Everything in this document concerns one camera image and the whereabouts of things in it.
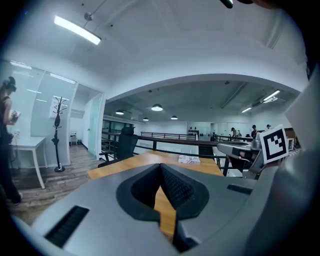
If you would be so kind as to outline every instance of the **railing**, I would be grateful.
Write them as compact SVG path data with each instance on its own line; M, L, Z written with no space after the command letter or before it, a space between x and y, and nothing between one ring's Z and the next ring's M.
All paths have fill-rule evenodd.
M161 132L141 132L142 137L154 137L161 139L173 139L173 140L196 140L196 135L178 134L178 133L161 133Z
M231 135L229 135L229 136L214 135L214 139L213 140L216 141L216 142L241 142L241 141L243 141L243 142L252 142L253 138L249 138L249 137L231 137Z
M103 131L102 134L111 135L113 136L113 139L106 139L102 141L102 145L109 147L108 154L110 157L115 158L117 153L117 140L116 137L118 137L120 134L113 133L113 132L107 132ZM227 156L217 156L217 155L205 155L205 154L191 154L191 153L183 153L183 152L174 152L174 151L168 151L168 150L161 150L157 149L157 142L162 143L171 143L171 144L181 144L181 145L191 145L191 146L209 146L209 147L216 147L220 142L219 141L201 141L201 140L188 140L188 139L171 139L171 138L158 138L158 137L151 137L151 136L138 136L139 140L144 141L152 141L152 147L146 147L146 146L140 146L136 145L137 148L141 149L147 149L147 150L153 150L153 151L159 151L159 152L165 152L165 153L171 153L171 154L178 154L178 155L185 155L185 156L191 156L191 157L199 157L199 158L207 158L207 159L226 159L224 162L224 167L221 167L220 164L218 164L218 167L220 169L223 169L222 174L224 176L227 175L229 169L236 169L236 168L230 168L229 167L229 161L227 160ZM229 141L228 144L235 144L235 145L247 145L245 142L241 141Z

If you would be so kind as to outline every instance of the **office chair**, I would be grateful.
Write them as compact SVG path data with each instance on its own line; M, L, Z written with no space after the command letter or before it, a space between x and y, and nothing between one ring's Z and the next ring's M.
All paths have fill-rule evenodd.
M116 152L114 152L114 159L109 161L108 154L110 150L100 153L100 156L105 156L106 162L100 163L98 168L114 164L116 162L131 158L133 156L138 136L134 134L134 127L124 127L121 130Z

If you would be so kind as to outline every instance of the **box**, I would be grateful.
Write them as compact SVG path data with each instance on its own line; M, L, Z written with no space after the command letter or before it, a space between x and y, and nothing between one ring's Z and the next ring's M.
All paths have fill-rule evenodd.
M197 156L188 156L188 155L179 155L179 163L188 164L188 165L200 165L201 161Z

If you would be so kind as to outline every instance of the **ceiling pipe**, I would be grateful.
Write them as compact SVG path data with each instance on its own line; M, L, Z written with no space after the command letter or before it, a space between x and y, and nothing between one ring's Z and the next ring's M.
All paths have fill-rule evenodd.
M225 101L225 103L223 103L221 109L224 109L230 103L230 101L232 101L247 86L247 84L248 82L242 82L239 88Z

